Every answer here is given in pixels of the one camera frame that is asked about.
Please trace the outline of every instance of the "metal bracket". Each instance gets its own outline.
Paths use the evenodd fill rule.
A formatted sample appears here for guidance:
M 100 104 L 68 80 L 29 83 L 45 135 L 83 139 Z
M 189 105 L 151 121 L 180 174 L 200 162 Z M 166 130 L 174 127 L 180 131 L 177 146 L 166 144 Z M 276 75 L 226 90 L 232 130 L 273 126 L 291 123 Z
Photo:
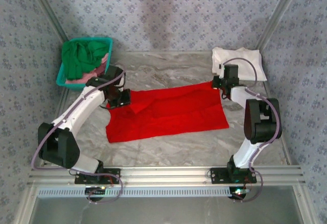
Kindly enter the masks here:
M 211 168 L 210 178 L 212 184 L 248 184 L 256 183 L 255 174 L 253 174 L 249 169 L 240 176 L 231 176 L 227 168 Z
M 109 100 L 110 109 L 119 108 L 131 104 L 131 91 L 130 89 L 123 90 L 117 99 Z
M 219 76 L 214 76 L 212 88 L 223 91 L 221 94 L 222 99 L 230 99 L 231 89 L 239 86 L 238 70 L 238 65 L 226 64 L 224 66 L 224 77 L 221 79 Z
M 116 175 L 119 178 L 121 177 L 121 169 L 117 169 L 117 168 L 115 169 L 105 168 L 101 173 L 110 173 Z M 75 184 L 119 185 L 119 181 L 116 178 L 110 176 L 98 177 L 98 176 L 88 176 L 82 173 L 78 173 L 75 176 Z

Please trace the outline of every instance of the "wall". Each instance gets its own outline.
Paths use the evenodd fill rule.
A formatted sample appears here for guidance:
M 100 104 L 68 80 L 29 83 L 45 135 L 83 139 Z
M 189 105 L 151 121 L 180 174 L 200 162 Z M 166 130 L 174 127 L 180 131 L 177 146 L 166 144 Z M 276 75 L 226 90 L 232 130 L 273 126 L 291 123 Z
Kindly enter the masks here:
M 327 0 L 293 0 L 263 51 L 291 156 L 327 223 Z
M 60 42 L 36 0 L 0 0 L 0 223 L 11 223 L 37 146 L 52 120 Z
M 124 51 L 255 48 L 278 0 L 48 0 L 69 38 Z

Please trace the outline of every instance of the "gray marble surface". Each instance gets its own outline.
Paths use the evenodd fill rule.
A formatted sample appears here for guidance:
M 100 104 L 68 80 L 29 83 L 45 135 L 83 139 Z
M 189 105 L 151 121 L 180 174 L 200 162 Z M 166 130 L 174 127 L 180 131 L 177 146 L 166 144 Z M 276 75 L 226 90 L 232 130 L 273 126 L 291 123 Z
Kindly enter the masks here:
M 132 90 L 178 87 L 210 81 L 213 78 L 209 52 L 118 53 L 112 55 L 111 64 L 123 64 L 126 67 L 125 87 Z M 252 90 L 265 94 L 262 82 L 258 82 Z M 70 91 L 65 107 L 68 108 L 78 95 L 79 92 Z M 105 165 L 225 165 L 244 140 L 244 109 L 227 100 L 222 101 L 222 104 L 229 123 L 229 129 L 225 130 L 159 136 L 110 144 L 105 133 L 110 114 L 99 107 L 86 120 L 76 139 L 84 154 L 102 160 Z M 254 164 L 286 164 L 281 141 L 276 140 L 273 145 L 264 149 Z

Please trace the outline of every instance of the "glass panel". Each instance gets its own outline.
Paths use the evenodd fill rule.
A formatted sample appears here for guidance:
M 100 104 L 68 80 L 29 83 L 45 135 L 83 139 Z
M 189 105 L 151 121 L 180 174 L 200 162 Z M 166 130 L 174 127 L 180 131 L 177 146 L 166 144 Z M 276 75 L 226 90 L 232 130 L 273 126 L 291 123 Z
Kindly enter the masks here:
M 123 197 L 90 205 L 85 198 L 39 198 L 30 224 L 303 223 L 292 187 L 265 187 L 249 203 L 227 197 Z

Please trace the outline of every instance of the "black mounting plate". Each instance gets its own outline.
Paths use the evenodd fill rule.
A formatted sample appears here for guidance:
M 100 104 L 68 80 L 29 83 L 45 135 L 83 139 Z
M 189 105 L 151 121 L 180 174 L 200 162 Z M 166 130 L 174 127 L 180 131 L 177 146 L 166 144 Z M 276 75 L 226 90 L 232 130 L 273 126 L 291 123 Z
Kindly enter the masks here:
M 121 169 L 110 169 L 110 168 L 104 168 L 102 173 L 110 173 L 114 174 L 117 177 L 121 177 Z M 118 179 L 114 177 L 109 176 L 102 176 L 102 177 L 97 177 L 97 176 L 88 176 L 84 175 L 81 173 L 76 174 L 75 176 L 75 184 L 100 184 L 100 185 L 108 185 L 108 184 L 114 184 L 114 185 L 119 185 Z
M 118 99 L 109 100 L 110 109 L 119 108 L 125 105 L 131 104 L 131 90 L 126 89 L 121 92 L 121 96 Z
M 212 184 L 248 184 L 256 183 L 255 174 L 253 174 L 249 169 L 247 175 L 242 178 L 231 179 L 227 168 L 211 168 L 210 178 Z

